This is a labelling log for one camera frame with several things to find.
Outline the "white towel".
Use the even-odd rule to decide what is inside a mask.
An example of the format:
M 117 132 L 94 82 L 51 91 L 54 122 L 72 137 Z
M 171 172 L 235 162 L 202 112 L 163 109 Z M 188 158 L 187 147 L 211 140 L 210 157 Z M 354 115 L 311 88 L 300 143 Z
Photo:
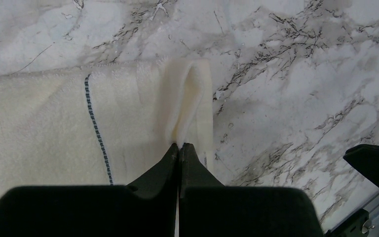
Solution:
M 0 76 L 0 197 L 21 185 L 127 184 L 173 143 L 192 143 L 213 171 L 207 59 Z

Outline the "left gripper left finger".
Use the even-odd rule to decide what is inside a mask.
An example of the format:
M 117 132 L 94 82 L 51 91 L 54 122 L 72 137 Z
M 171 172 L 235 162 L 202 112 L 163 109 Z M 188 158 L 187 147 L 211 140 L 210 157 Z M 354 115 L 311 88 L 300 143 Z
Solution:
M 0 237 L 172 237 L 178 146 L 130 184 L 22 186 L 0 198 Z

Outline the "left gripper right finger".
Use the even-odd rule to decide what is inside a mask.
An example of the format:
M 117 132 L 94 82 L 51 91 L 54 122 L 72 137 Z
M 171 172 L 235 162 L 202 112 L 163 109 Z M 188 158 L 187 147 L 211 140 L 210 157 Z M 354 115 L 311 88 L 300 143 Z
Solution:
M 300 189 L 228 187 L 199 161 L 194 145 L 179 151 L 182 237 L 321 237 L 314 206 Z

